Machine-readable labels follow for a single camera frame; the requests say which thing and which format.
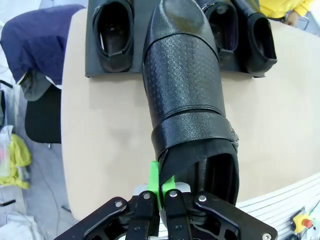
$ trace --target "shoe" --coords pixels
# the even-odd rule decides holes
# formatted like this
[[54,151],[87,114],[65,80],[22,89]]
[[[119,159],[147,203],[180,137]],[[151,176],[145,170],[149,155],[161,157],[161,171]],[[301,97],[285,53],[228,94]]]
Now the shoe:
[[151,15],[142,76],[159,162],[172,176],[235,204],[237,139],[226,119],[219,56],[209,22],[194,0],[160,0]]
[[239,57],[251,75],[267,72],[277,62],[270,22],[255,0],[233,0],[239,17]]
[[196,0],[209,21],[219,52],[220,65],[228,62],[238,47],[238,14],[230,0]]
[[134,10],[129,0],[107,0],[93,16],[101,66],[110,73],[130,69],[134,53]]

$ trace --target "white slatted surface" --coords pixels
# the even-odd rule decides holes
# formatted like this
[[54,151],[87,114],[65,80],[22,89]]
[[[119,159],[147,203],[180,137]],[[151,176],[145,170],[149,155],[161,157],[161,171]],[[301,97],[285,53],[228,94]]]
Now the white slatted surface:
[[[277,191],[236,204],[237,208],[274,227],[278,240],[284,240],[293,232],[290,219],[301,208],[310,211],[320,200],[320,173]],[[168,232],[160,223],[159,237]]]

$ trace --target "green plastic piece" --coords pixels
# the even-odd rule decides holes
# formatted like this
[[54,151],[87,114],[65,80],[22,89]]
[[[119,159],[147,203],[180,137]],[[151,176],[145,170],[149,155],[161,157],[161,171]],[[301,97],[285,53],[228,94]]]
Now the green plastic piece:
[[[150,163],[150,173],[147,190],[153,192],[156,195],[159,209],[162,208],[160,201],[160,189],[159,189],[159,163],[152,161]],[[162,185],[162,197],[165,198],[167,191],[176,188],[175,176],[171,177],[165,184]]]

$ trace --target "red button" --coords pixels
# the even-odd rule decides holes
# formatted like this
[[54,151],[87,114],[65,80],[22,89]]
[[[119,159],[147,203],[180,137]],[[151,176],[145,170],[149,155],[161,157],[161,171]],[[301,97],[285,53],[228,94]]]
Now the red button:
[[302,221],[302,225],[305,226],[305,227],[307,227],[307,228],[309,229],[309,228],[311,228],[311,227],[314,225],[314,223],[313,223],[312,220],[310,220],[310,219],[304,219],[304,220]]

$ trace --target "table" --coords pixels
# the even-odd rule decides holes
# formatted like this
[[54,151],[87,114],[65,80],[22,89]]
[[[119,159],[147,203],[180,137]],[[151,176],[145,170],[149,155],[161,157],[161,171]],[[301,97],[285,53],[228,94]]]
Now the table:
[[[142,76],[85,77],[87,10],[72,19],[61,98],[70,208],[83,219],[109,199],[129,200],[155,160]],[[239,135],[238,202],[320,172],[320,38],[271,22],[278,63],[265,78],[223,72],[226,116]]]

